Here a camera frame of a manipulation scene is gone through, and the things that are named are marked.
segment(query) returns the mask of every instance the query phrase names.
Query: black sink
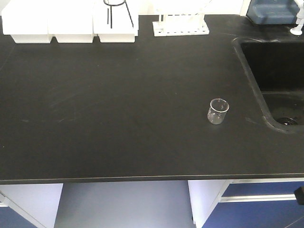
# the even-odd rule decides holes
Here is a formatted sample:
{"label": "black sink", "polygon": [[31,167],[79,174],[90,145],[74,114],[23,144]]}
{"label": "black sink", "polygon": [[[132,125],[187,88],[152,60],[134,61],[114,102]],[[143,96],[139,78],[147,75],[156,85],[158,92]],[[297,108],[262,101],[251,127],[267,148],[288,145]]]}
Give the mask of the black sink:
{"label": "black sink", "polygon": [[266,123],[283,132],[304,131],[304,43],[234,44]]}

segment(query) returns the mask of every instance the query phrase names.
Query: faucet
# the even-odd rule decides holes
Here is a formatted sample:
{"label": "faucet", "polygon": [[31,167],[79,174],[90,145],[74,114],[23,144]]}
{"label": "faucet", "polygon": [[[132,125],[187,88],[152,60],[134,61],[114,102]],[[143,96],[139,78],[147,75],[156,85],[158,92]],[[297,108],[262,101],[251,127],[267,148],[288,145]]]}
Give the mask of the faucet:
{"label": "faucet", "polygon": [[290,32],[294,35],[301,35],[302,34],[302,27],[304,25],[304,0],[294,0],[298,7],[300,8],[298,14],[296,15],[296,24],[297,26],[290,29]]}

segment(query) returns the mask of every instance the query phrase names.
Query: white box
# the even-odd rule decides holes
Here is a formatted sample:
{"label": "white box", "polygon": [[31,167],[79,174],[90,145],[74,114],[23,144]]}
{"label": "white box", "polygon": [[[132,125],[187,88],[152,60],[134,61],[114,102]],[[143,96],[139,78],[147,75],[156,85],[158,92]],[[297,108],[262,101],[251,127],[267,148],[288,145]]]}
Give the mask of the white box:
{"label": "white box", "polygon": [[138,35],[138,2],[127,0],[126,4],[112,7],[112,28],[110,7],[103,0],[96,0],[93,12],[94,33],[98,34],[100,42],[105,43],[133,43]]}
{"label": "white box", "polygon": [[59,43],[93,42],[94,0],[52,0],[48,31]]}
{"label": "white box", "polygon": [[50,43],[48,0],[11,0],[2,10],[3,34],[16,43]]}

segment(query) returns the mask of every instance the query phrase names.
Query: black countertop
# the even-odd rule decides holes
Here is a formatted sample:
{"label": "black countertop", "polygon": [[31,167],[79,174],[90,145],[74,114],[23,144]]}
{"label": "black countertop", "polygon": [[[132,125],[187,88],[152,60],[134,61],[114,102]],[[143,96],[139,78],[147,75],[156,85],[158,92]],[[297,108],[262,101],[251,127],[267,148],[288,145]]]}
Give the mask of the black countertop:
{"label": "black countertop", "polygon": [[[304,177],[304,134],[265,124],[232,40],[291,26],[206,16],[209,35],[15,44],[0,35],[0,183]],[[211,125],[211,99],[230,104]]]}

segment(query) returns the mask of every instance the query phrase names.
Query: drain hole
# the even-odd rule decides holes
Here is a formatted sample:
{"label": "drain hole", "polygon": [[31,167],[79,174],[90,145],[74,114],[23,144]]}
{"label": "drain hole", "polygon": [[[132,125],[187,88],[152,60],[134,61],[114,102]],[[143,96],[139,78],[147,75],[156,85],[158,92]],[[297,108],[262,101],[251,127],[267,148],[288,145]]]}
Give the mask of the drain hole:
{"label": "drain hole", "polygon": [[283,125],[298,125],[297,121],[295,121],[292,118],[288,118],[288,117],[282,117],[282,118],[276,119],[276,121]]}

